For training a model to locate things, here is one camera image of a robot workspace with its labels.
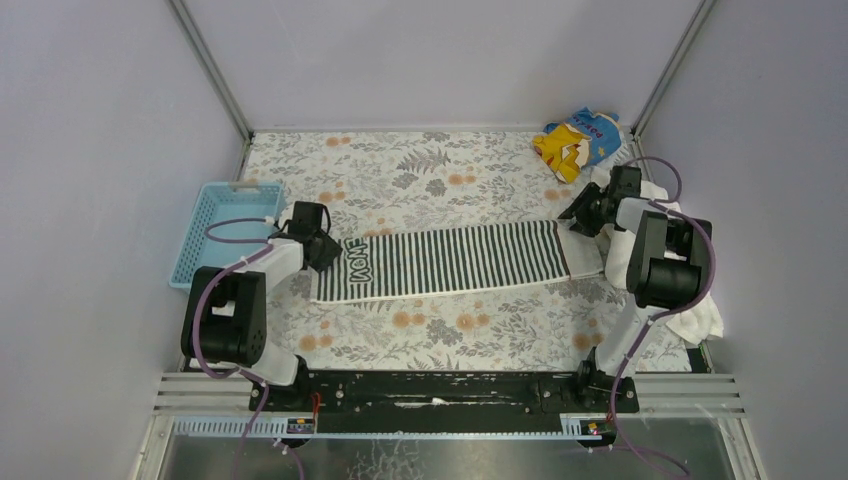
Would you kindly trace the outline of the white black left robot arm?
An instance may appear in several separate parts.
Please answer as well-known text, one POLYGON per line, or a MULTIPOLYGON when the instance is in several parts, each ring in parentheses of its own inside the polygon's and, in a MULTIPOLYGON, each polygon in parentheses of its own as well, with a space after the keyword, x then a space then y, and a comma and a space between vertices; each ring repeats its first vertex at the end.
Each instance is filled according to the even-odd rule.
POLYGON ((262 217, 265 237, 235 238, 255 251, 224 267, 202 266, 193 276, 180 346, 209 377, 240 374, 264 386, 292 387, 305 368, 296 354, 274 347, 267 326, 267 297, 284 281, 311 269, 326 271, 342 254, 330 235, 325 204, 297 201, 289 219, 262 217))

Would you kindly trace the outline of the green white striped towel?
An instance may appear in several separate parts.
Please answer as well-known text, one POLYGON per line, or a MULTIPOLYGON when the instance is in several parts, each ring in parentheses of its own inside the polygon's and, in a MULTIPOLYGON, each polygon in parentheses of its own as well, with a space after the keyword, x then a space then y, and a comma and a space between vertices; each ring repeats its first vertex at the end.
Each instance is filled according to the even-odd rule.
POLYGON ((312 276, 310 299, 345 304, 487 292, 591 278, 596 242, 546 219, 348 238, 312 276))

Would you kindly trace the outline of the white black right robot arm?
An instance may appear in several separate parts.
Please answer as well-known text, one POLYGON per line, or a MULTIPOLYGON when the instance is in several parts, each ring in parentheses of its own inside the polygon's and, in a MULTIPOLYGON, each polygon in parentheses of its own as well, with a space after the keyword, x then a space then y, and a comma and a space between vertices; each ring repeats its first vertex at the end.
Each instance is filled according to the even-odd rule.
POLYGON ((635 235, 625 255, 629 298, 610 335, 581 362, 585 375, 626 377, 653 330, 704 300, 714 281, 712 223, 645 197, 641 181, 639 168, 615 166, 605 186, 589 183, 559 215, 571 231, 586 237, 607 226, 635 235))

